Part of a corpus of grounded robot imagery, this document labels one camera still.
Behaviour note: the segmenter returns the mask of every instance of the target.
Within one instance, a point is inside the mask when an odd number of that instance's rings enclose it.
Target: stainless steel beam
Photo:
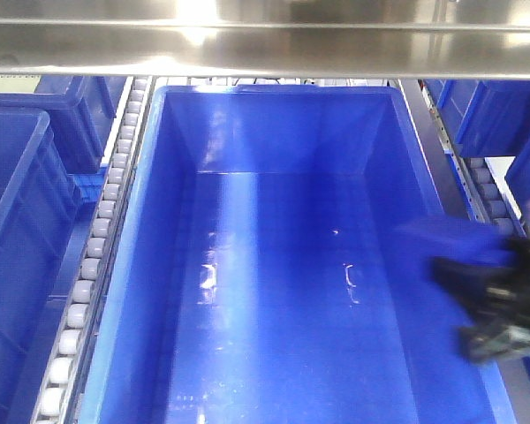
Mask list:
[[[530,0],[9,0],[5,72],[530,79]]]

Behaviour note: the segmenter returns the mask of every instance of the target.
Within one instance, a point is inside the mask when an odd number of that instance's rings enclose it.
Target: metal rail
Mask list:
[[[530,0],[13,0],[9,72],[530,79]]]

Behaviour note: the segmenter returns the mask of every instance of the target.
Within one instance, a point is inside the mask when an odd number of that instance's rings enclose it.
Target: bin floor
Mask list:
[[[200,173],[178,225],[150,422],[417,421],[361,176]]]

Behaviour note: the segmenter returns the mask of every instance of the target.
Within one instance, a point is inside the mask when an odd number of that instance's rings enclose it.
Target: metal frame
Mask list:
[[[396,79],[392,80],[390,84],[398,88],[405,98],[420,148],[426,158],[444,211],[451,216],[467,218],[466,205],[458,190],[458,181],[451,171],[447,155],[444,154],[443,134],[439,134],[436,130],[435,120],[428,113],[428,104],[426,99],[422,97],[418,81],[415,79]]]
[[[12,72],[530,79],[530,0],[13,0]]]

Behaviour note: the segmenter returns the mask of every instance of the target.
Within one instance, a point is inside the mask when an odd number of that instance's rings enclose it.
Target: metal shelf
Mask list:
[[[530,0],[11,0],[8,72],[530,79]]]

